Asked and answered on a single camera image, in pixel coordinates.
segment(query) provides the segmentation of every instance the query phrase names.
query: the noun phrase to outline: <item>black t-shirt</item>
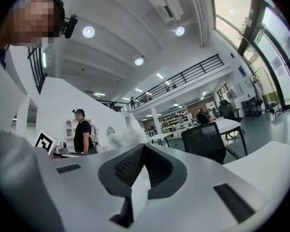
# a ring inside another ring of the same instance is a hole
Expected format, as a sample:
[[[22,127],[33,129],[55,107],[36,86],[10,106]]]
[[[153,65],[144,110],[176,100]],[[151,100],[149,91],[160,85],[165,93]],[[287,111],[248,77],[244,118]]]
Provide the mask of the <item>black t-shirt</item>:
[[[84,151],[84,143],[83,143],[83,133],[89,132],[91,134],[91,125],[88,121],[81,121],[78,122],[78,125],[75,130],[75,136],[74,136],[74,149],[76,152],[81,153]],[[93,147],[93,144],[91,142],[91,139],[89,138],[89,149]]]

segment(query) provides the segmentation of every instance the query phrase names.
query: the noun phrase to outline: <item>black rectangular slot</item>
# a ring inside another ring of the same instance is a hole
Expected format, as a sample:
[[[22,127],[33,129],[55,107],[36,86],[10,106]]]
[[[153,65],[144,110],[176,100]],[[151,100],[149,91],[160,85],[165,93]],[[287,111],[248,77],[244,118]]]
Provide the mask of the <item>black rectangular slot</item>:
[[[65,173],[65,172],[69,172],[69,171],[78,169],[78,168],[81,168],[81,166],[75,163],[75,164],[72,164],[72,165],[59,167],[59,168],[56,168],[56,169],[57,169],[57,172],[59,174],[62,174],[62,173]]]
[[[167,5],[164,6],[166,12],[169,14],[170,18],[173,18],[173,14]]]
[[[238,223],[245,221],[255,212],[228,184],[215,186],[214,190],[233,214]]]

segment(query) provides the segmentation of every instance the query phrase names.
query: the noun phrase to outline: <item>glass wall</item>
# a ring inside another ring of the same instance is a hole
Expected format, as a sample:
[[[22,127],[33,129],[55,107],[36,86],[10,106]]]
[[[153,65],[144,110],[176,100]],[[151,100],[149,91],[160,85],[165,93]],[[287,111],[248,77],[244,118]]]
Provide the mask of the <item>glass wall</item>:
[[[263,25],[269,29],[290,58],[290,31],[286,25],[269,9],[265,9]]]
[[[253,77],[256,95],[266,106],[290,109],[290,31],[273,1],[214,3],[216,30],[247,59],[252,73],[257,72]]]

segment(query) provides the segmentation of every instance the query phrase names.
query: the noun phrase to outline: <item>air conditioner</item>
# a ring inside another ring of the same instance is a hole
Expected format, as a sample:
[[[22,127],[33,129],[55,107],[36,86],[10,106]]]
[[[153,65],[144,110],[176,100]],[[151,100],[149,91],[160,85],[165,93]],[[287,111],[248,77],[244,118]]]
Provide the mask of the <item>air conditioner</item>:
[[[176,20],[179,21],[184,14],[178,0],[149,0],[165,23]]]

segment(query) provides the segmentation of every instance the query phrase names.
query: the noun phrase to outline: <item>white column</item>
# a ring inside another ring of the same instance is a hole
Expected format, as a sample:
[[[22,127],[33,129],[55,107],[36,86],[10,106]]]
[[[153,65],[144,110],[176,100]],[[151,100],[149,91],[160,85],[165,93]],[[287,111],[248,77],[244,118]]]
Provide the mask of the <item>white column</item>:
[[[153,115],[153,119],[154,119],[154,122],[155,122],[155,127],[157,129],[157,133],[158,134],[162,134],[160,122],[159,122],[159,119],[158,119],[158,116],[157,116],[157,111],[156,111],[156,109],[154,107],[151,107],[150,110],[151,110],[151,113]]]
[[[26,133],[27,133],[27,117],[28,117],[29,103],[30,103],[30,96],[27,95],[17,111],[15,133],[16,135],[21,136],[21,137],[26,137]]]

